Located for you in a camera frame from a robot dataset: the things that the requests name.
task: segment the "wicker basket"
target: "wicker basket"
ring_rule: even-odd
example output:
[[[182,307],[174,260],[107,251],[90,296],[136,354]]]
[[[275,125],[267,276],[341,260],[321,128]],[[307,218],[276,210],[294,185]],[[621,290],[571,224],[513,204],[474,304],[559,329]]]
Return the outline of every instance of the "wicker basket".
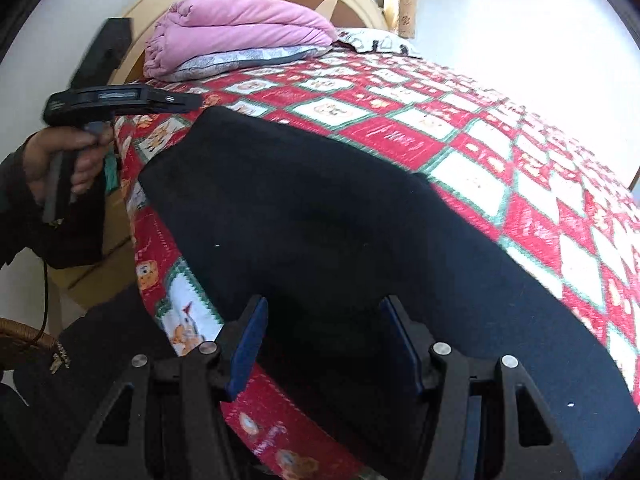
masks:
[[[38,330],[34,327],[0,317],[0,370],[14,370],[39,349],[51,350],[55,346],[56,339],[44,333],[25,349],[25,344],[37,335]]]

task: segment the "sleeve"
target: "sleeve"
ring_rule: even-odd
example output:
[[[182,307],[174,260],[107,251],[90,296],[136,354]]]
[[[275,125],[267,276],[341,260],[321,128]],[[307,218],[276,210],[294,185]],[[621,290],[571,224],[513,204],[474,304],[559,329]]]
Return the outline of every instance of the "sleeve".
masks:
[[[24,145],[0,164],[0,266],[28,247],[55,269],[88,265],[102,258],[104,174],[69,207],[59,224],[42,222],[22,168]]]

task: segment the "patterned bed sheet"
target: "patterned bed sheet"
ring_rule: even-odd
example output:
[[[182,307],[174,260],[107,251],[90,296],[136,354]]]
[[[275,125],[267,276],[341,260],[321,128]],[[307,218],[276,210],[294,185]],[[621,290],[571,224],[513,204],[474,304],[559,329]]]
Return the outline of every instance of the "patterned bed sheet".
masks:
[[[640,404],[640,212],[609,168],[575,139],[472,79],[395,54],[334,51],[187,83],[149,84],[202,94],[204,106],[291,124],[425,173],[452,209],[606,346]],[[137,176],[187,134],[199,113],[116,122],[138,285],[178,354],[215,338],[223,320],[148,206]],[[250,402],[255,396],[273,399],[271,415]],[[265,446],[257,455],[283,478],[305,477],[291,463],[306,463],[314,478],[364,478],[364,466],[345,458],[344,450],[328,441],[318,447],[326,436],[299,420],[258,367],[226,419],[254,452]],[[336,460],[341,466],[331,468]]]

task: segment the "metal screw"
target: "metal screw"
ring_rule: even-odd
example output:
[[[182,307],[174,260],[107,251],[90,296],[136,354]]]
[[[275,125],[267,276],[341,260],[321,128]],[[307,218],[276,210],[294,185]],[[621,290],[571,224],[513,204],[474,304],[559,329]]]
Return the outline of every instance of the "metal screw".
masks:
[[[149,359],[144,354],[138,354],[131,360],[131,365],[134,368],[142,368],[148,363]]]
[[[200,350],[201,354],[213,354],[218,349],[218,345],[216,345],[213,341],[205,341],[200,346],[198,346],[198,350]]]
[[[436,343],[433,345],[433,351],[438,355],[449,355],[451,353],[451,347],[446,343]]]
[[[518,360],[512,355],[505,355],[502,357],[502,364],[507,368],[515,368],[518,366]]]

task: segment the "person's hand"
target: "person's hand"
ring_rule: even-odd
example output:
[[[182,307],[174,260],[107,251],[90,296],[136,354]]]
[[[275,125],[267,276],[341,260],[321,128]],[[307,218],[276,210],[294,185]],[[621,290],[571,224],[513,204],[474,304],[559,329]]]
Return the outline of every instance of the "person's hand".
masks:
[[[80,195],[92,186],[95,177],[102,171],[102,162],[112,140],[113,129],[108,124],[105,124],[100,136],[70,126],[60,126],[45,128],[31,137],[24,147],[22,166],[35,201],[42,203],[44,200],[49,161],[54,153],[82,150],[71,177],[71,191]]]

